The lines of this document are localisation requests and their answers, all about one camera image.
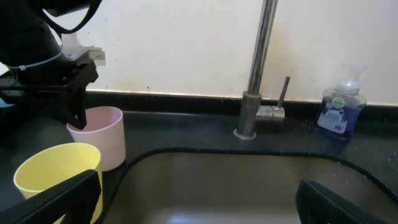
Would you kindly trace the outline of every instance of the stainless steel sink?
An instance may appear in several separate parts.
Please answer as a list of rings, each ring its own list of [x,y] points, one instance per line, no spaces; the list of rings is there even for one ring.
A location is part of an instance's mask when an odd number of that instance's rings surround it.
[[[125,175],[104,223],[300,223],[303,178],[398,223],[398,206],[359,172],[326,159],[163,153]]]

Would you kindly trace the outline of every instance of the black countertop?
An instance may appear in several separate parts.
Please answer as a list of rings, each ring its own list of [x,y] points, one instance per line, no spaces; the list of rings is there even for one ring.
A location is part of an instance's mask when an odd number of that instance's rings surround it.
[[[287,118],[283,125],[257,125],[257,138],[240,140],[233,134],[234,115],[124,112],[126,162],[103,173],[104,212],[125,171],[141,159],[160,152],[202,152],[312,156],[331,159],[366,175],[398,203],[398,123],[360,121],[349,142],[326,138],[313,121]],[[0,143],[0,210],[23,201],[13,184],[16,169],[35,153],[73,142],[66,126],[35,117],[3,135]]]

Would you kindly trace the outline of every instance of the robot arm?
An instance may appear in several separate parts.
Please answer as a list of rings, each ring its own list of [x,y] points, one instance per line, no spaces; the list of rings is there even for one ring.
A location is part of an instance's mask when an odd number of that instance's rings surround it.
[[[98,74],[88,54],[66,57],[49,26],[58,34],[82,28],[96,12],[100,0],[0,0],[0,62],[9,71],[0,76],[0,97],[10,104],[32,103],[64,123],[86,126],[86,86]],[[86,17],[66,30],[44,14],[62,16],[89,7]]]

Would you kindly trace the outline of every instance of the faucet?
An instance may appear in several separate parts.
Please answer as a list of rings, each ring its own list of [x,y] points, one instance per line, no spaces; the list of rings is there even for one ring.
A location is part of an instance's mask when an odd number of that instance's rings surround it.
[[[283,121],[285,110],[282,107],[290,77],[286,77],[277,106],[261,106],[260,84],[266,61],[269,39],[278,0],[263,0],[260,23],[254,48],[248,90],[243,92],[239,124],[234,130],[236,137],[252,140],[257,137],[254,128],[256,121]]]

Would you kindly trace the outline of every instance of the hand soap bottle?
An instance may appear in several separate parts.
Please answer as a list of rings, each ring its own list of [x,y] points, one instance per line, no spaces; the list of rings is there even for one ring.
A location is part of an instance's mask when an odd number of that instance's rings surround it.
[[[315,119],[318,132],[345,141],[352,137],[359,113],[366,105],[365,97],[358,94],[361,88],[358,78],[365,68],[346,67],[351,77],[323,92],[322,105]]]

